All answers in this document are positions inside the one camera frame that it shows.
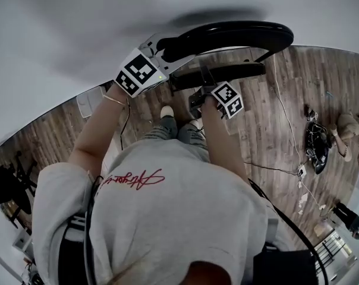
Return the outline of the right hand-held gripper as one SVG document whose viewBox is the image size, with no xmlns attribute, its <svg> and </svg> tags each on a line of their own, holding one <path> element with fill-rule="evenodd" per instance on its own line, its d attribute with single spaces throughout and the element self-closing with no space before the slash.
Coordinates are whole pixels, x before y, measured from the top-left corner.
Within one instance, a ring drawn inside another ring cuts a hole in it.
<svg viewBox="0 0 359 285">
<path fill-rule="evenodd" d="M 202 65 L 200 70 L 204 86 L 188 98 L 189 111 L 195 118 L 201 118 L 201 106 L 209 96 L 216 99 L 218 111 L 222 112 L 223 117 L 232 119 L 243 110 L 242 97 L 229 82 L 224 81 L 216 85 L 206 65 Z"/>
</svg>

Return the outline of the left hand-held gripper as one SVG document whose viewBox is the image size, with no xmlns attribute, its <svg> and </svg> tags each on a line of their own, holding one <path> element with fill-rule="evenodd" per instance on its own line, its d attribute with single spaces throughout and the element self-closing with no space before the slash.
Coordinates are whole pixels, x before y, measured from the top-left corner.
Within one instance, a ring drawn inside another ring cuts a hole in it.
<svg viewBox="0 0 359 285">
<path fill-rule="evenodd" d="M 162 34 L 156 33 L 145 42 L 134 47 L 122 61 L 115 82 L 130 97 L 135 98 L 168 80 L 168 74 L 186 65 L 195 55 L 186 56 L 174 62 L 163 62 L 157 56 L 157 43 Z"/>
</svg>

